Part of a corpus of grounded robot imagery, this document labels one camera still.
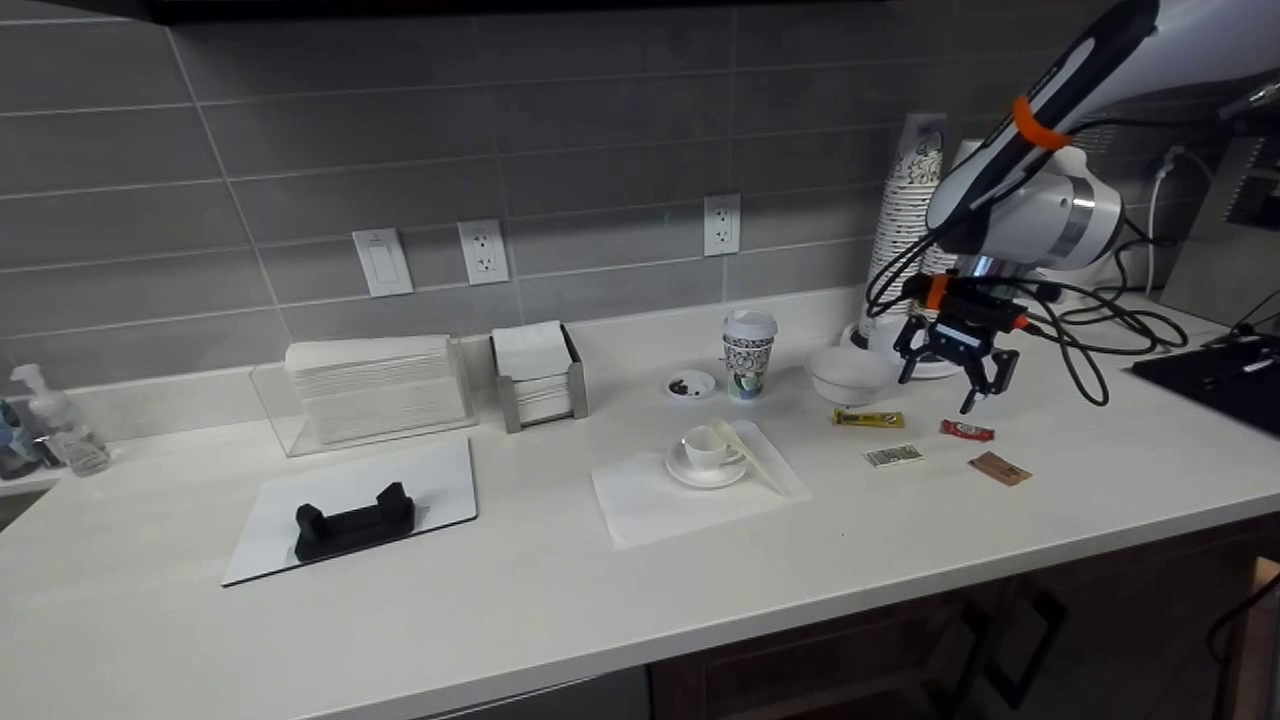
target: backsplash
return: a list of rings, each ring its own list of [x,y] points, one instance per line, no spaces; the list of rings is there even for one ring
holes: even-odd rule
[[[1105,0],[158,28],[0,0],[0,364],[104,385],[287,342],[861,284],[903,114],[990,128]],[[1154,151],[1111,151],[1144,178]],[[745,253],[701,256],[701,200]],[[455,220],[511,284],[466,284]],[[369,299],[347,234],[399,228]]]

